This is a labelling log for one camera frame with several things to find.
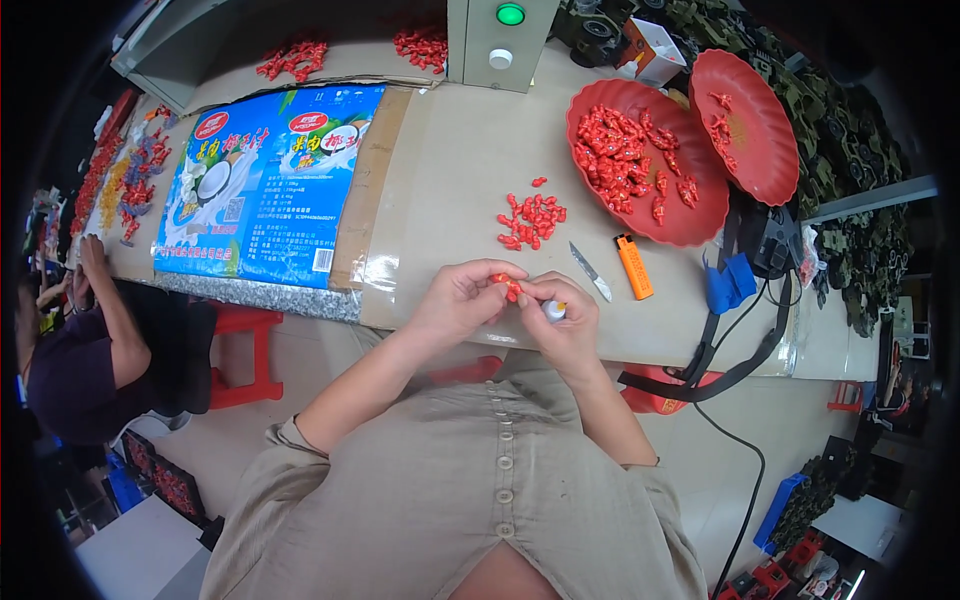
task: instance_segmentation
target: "white floor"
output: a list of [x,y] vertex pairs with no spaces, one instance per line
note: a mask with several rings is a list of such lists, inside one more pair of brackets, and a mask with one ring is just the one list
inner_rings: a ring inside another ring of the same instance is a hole
[[[214,361],[228,376],[251,372],[250,337],[223,337],[215,341]],[[158,452],[196,477],[208,516],[227,513],[243,469],[263,447],[266,427],[299,412],[349,366],[351,353],[343,348],[351,343],[342,325],[288,315],[271,336],[271,371],[274,380],[283,382],[282,400],[211,411],[194,417],[184,430],[154,440]],[[465,349],[465,354],[472,351]],[[502,353],[502,349],[491,348],[487,353]],[[756,508],[731,576],[765,558],[752,539],[780,480],[819,454],[829,435],[849,437],[853,431],[854,414],[827,410],[835,386],[832,381],[748,377],[702,404],[720,425],[757,445],[767,461]],[[714,430],[690,406],[670,417],[638,418],[661,464],[670,468],[681,499],[684,529],[712,584],[743,520],[758,459],[750,449]]]

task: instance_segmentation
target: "utility knife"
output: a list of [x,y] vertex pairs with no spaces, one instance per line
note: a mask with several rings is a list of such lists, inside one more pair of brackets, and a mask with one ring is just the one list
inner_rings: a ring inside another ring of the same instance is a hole
[[590,263],[584,258],[580,251],[577,250],[577,247],[573,245],[573,242],[570,242],[570,253],[573,254],[573,259],[577,261],[577,264],[583,268],[584,272],[587,274],[587,277],[590,278],[590,281],[593,282],[593,285],[597,286],[597,289],[600,290],[601,296],[607,302],[613,302],[613,294],[610,292],[610,286],[607,285],[607,282],[600,277],[596,271],[593,270],[593,267],[590,266]]

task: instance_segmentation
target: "green button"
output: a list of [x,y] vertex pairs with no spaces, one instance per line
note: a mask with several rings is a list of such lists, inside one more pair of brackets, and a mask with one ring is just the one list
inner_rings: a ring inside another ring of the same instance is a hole
[[496,7],[496,20],[504,25],[519,25],[527,17],[527,11],[519,4],[508,2]]

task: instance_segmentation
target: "printed packaging bag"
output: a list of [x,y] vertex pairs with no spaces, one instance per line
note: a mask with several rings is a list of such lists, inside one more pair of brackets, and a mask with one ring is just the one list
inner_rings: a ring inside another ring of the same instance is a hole
[[154,267],[326,288],[357,150],[384,89],[302,88],[201,115],[163,208]]

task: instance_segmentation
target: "barcode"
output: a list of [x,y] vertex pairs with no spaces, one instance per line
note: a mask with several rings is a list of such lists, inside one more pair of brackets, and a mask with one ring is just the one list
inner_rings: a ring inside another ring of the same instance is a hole
[[243,213],[243,203],[246,199],[245,196],[229,199],[227,209],[224,210],[224,223],[236,223],[240,220],[240,215]]
[[313,270],[320,273],[329,273],[333,265],[333,250],[317,248],[313,254]]

